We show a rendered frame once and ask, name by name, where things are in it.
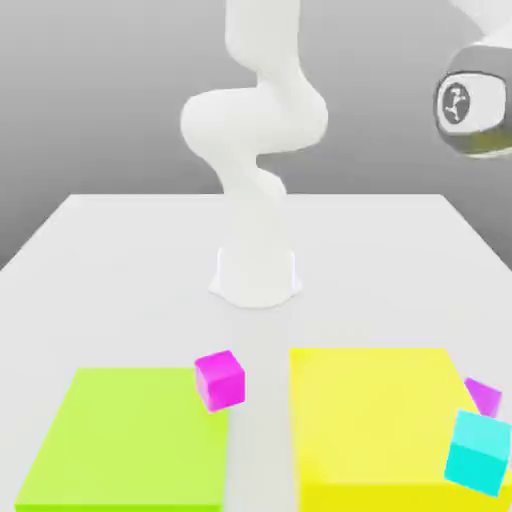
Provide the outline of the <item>small magenta cube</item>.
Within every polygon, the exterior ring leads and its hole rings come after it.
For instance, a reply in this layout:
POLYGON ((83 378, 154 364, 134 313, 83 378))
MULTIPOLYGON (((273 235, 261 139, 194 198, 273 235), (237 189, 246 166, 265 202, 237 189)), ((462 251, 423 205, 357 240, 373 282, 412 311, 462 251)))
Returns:
POLYGON ((496 418, 502 392, 473 378, 466 378, 464 384, 479 413, 483 416, 496 418))
POLYGON ((194 369, 196 388, 208 412, 245 401, 245 371, 230 350, 198 358, 194 369))

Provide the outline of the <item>small cyan cube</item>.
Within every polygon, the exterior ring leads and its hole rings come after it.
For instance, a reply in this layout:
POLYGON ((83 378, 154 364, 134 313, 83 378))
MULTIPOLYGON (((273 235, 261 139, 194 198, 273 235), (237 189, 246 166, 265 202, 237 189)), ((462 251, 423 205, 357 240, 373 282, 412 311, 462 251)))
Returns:
POLYGON ((497 498, 509 463, 512 427, 495 418, 459 410, 444 478, 497 498))

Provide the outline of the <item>large yellow box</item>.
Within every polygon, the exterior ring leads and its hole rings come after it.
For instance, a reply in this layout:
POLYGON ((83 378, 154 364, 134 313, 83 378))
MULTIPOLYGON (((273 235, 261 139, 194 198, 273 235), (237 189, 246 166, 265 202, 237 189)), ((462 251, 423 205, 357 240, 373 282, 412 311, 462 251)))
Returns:
POLYGON ((459 410, 480 414, 442 348, 294 348, 297 512, 509 512, 444 478, 459 410))

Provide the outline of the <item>large lime green box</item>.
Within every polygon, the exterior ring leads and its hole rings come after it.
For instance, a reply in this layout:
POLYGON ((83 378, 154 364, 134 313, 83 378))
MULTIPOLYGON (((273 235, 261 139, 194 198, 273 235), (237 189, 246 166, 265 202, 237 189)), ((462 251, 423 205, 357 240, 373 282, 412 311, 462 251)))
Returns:
POLYGON ((229 414, 191 368, 79 368, 16 512, 224 512, 229 414))

